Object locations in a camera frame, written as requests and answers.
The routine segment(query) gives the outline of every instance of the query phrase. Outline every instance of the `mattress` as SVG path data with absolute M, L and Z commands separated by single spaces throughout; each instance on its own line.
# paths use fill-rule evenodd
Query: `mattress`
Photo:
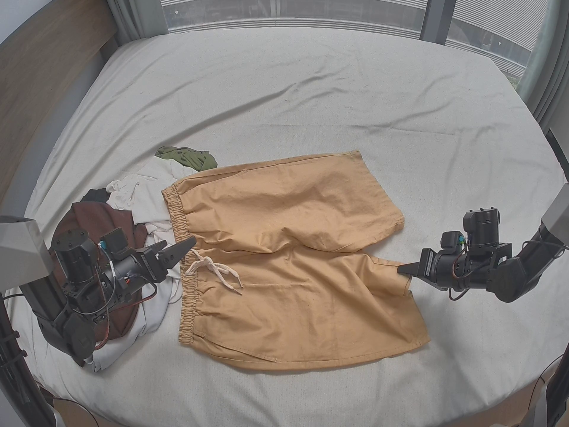
M 405 215 L 369 248 L 418 260 L 469 209 L 497 207 L 514 253 L 565 179 L 540 128 L 486 57 L 388 35 L 250 28 L 158 36 L 121 47 L 57 141 L 27 207 L 46 241 L 89 188 L 136 172 L 161 145 L 210 150 L 219 166 L 358 149 Z M 366 365 L 260 373 L 178 342 L 181 302 L 160 328 L 92 374 L 48 346 L 10 301 L 34 377 L 128 426 L 437 426 L 534 380 L 569 336 L 567 259 L 510 304 L 458 302 L 413 280 L 432 341 Z

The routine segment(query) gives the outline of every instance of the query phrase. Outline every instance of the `tan shorts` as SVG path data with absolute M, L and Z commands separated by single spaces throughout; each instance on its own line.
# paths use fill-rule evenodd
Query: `tan shorts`
M 225 277 L 238 295 L 205 267 L 183 275 L 181 343 L 235 367 L 301 370 L 430 340 L 398 263 L 361 251 L 404 218 L 359 152 L 211 169 L 163 195 L 176 241 L 194 235 L 244 285 Z

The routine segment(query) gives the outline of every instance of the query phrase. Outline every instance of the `white drawstring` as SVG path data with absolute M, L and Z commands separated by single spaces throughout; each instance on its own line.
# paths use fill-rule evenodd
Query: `white drawstring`
M 197 250 L 195 250 L 194 248 L 191 249 L 191 251 L 196 255 L 196 257 L 198 258 L 197 261 L 194 261 L 192 263 L 192 265 L 188 268 L 188 270 L 186 270 L 185 275 L 194 275 L 197 273 L 197 270 L 200 267 L 207 267 L 211 272 L 213 272 L 214 274 L 217 275 L 217 278 L 219 278 L 221 280 L 221 283 L 223 283 L 223 285 L 226 288 L 229 288 L 233 291 L 235 291 L 238 295 L 243 295 L 243 293 L 241 293 L 240 291 L 237 291 L 235 288 L 233 288 L 229 283 L 227 283 L 227 281 L 225 281 L 225 279 L 223 278 L 223 275 L 221 274 L 231 274 L 233 275 L 233 277 L 235 277 L 237 279 L 237 281 L 239 282 L 239 286 L 241 288 L 243 288 L 243 284 L 241 283 L 241 279 L 239 278 L 239 274 L 233 270 L 231 267 L 226 266 L 225 264 L 221 264 L 219 262 L 213 262 L 212 259 L 209 256 L 203 257 L 201 254 L 199 254 L 197 252 Z

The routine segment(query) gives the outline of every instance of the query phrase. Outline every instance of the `gray curtain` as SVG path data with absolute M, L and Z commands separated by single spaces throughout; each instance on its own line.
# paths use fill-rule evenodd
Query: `gray curtain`
M 569 0 L 549 0 L 538 43 L 518 93 L 541 128 L 558 126 L 560 103 L 569 99 Z
M 160 0 L 107 0 L 117 22 L 120 45 L 168 33 Z

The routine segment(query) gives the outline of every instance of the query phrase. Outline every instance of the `white bed sheet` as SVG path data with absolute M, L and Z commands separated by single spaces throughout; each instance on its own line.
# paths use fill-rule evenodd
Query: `white bed sheet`
M 514 252 L 564 180 L 538 125 L 483 56 L 357 31 L 254 28 L 133 42 L 104 67 L 30 200 L 47 241 L 89 188 L 136 172 L 160 145 L 210 150 L 220 166 L 359 149 L 406 219 L 371 249 L 418 259 L 465 211 L 498 207 Z M 331 371 L 262 374 L 178 343 L 180 302 L 158 331 L 91 374 L 47 346 L 10 303 L 35 377 L 129 426 L 435 426 L 523 387 L 569 337 L 567 259 L 512 304 L 485 291 L 451 302 L 414 280 L 432 341 Z

